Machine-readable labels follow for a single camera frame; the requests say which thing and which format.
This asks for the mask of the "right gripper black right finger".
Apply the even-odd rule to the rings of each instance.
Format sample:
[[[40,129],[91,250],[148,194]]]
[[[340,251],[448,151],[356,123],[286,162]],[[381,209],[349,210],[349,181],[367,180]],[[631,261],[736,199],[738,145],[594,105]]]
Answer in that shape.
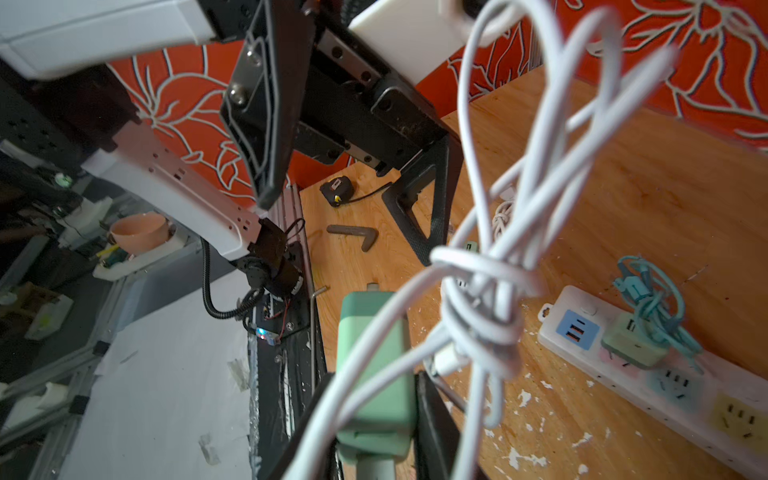
[[[460,432],[437,387],[425,372],[415,375],[417,479],[449,479],[458,451]]]

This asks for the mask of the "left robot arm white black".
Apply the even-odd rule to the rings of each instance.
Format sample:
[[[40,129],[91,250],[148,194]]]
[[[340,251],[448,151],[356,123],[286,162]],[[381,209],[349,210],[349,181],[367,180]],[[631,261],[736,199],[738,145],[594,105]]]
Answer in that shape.
[[[427,263],[447,237],[461,144],[394,57],[353,31],[382,10],[376,1],[5,1],[1,133],[169,214],[253,289],[293,296],[304,278],[286,232],[167,149],[107,69],[163,47],[239,40],[220,115],[257,205],[279,199],[294,152],[323,163],[349,153],[378,175],[399,172],[383,200]]]

